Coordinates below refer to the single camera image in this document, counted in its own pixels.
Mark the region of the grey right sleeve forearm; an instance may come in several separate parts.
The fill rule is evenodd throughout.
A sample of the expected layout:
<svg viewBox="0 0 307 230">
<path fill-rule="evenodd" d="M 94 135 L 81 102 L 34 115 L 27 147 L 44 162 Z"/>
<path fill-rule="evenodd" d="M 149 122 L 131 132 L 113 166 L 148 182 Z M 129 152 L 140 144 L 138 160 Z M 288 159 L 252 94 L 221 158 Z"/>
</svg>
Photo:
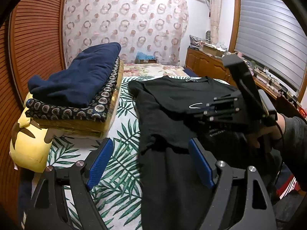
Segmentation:
<svg viewBox="0 0 307 230">
<path fill-rule="evenodd" d="M 281 157 L 292 172 L 300 188 L 306 192 L 306 123 L 299 117 L 285 120 L 284 144 Z"/>
</svg>

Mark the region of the person's right hand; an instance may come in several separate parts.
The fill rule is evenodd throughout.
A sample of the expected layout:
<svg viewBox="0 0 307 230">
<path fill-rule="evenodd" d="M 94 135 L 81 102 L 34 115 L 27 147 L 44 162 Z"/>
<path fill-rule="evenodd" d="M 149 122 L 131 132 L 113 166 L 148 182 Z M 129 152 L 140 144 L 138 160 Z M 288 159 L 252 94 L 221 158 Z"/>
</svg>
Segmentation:
<svg viewBox="0 0 307 230">
<path fill-rule="evenodd" d="M 258 139 L 260 137 L 269 135 L 274 140 L 279 140 L 283 137 L 284 132 L 285 132 L 285 119 L 283 115 L 278 113 L 277 121 L 275 122 L 274 126 L 263 127 L 257 133 L 248 135 L 249 143 L 256 148 L 259 148 L 260 144 L 258 142 Z"/>
</svg>

